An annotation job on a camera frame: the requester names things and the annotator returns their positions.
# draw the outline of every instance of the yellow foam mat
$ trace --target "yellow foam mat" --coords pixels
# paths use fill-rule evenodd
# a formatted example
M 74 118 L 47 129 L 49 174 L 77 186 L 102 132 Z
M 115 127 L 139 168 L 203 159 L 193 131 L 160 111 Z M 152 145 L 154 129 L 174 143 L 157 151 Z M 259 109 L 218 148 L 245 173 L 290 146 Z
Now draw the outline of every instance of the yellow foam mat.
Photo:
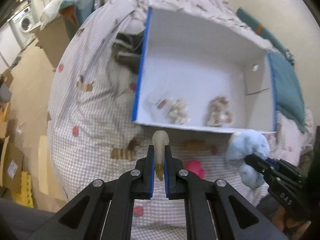
M 15 203 L 33 208 L 33 199 L 31 193 L 31 175 L 26 171 L 21 172 L 21 192 L 11 192 Z

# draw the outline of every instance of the bed sheet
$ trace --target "bed sheet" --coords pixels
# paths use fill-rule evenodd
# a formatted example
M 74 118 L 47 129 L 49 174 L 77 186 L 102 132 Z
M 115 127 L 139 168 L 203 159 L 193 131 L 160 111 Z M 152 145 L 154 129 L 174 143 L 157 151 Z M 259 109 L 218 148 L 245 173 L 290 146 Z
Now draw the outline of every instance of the bed sheet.
M 223 0 L 110 0 L 97 9 L 80 27 L 63 55 L 52 83 L 48 107 L 51 162 L 68 200 L 94 179 L 117 179 L 135 167 L 135 161 L 112 159 L 114 148 L 126 148 L 135 138 L 139 144 L 135 159 L 139 159 L 146 156 L 148 145 L 152 143 L 156 128 L 140 127 L 131 122 L 137 76 L 111 56 L 111 46 L 118 32 L 144 30 L 149 5 L 204 17 L 231 28 L 262 48 L 273 49 L 269 41 L 241 22 Z M 292 159 L 296 164 L 301 149 L 308 146 L 312 136 L 302 134 L 295 123 L 280 113 L 278 122 L 281 124 L 278 136 L 267 135 L 270 155 Z M 227 180 L 253 205 L 267 194 L 268 185 L 251 190 L 241 183 L 237 169 L 227 165 L 225 152 L 230 135 L 166 131 L 173 157 L 184 163 L 191 159 L 201 161 L 204 179 Z M 205 140 L 218 149 L 217 154 L 212 154 L 210 149 L 182 150 L 181 143 L 189 138 Z M 186 239 L 184 203 L 165 198 L 164 182 L 155 178 L 152 200 L 136 200 L 137 206 L 143 210 L 143 215 L 133 218 L 131 239 Z

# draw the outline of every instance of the pink plush toy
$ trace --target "pink plush toy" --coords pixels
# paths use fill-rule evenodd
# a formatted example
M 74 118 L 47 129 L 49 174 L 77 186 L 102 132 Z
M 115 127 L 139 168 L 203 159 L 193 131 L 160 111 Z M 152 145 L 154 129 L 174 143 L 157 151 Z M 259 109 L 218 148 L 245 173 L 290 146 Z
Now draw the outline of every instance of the pink plush toy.
M 201 169 L 201 162 L 197 160 L 191 160 L 184 165 L 184 168 L 191 171 L 199 176 L 199 178 L 204 178 L 204 170 Z

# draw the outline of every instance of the silver bolt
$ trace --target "silver bolt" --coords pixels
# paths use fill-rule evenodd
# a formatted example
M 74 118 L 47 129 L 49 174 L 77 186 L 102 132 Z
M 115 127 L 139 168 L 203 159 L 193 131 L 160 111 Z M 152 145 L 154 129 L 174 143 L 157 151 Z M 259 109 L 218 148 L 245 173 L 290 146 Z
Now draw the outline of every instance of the silver bolt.
M 94 187 L 100 187 L 102 185 L 103 181 L 101 179 L 95 179 L 93 182 L 92 182 L 92 185 Z
M 217 185 L 219 187 L 224 187 L 225 185 L 227 185 L 226 181 L 224 179 L 218 179 L 217 180 Z
M 179 174 L 180 174 L 181 176 L 187 176 L 187 175 L 189 174 L 189 171 L 187 171 L 187 170 L 180 170 L 180 171 L 179 171 Z
M 131 174 L 132 176 L 139 176 L 139 175 L 140 175 L 140 171 L 139 171 L 139 170 L 132 170 L 132 171 L 130 172 L 130 174 Z

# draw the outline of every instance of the white label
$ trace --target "white label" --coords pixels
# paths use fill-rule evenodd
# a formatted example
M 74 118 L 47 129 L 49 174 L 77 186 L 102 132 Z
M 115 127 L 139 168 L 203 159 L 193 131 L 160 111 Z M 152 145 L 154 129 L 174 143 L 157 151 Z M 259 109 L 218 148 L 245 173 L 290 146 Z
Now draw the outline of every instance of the white label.
M 11 161 L 9 168 L 7 170 L 7 173 L 11 179 L 14 178 L 14 175 L 16 174 L 17 169 L 18 169 L 18 165 L 14 161 Z

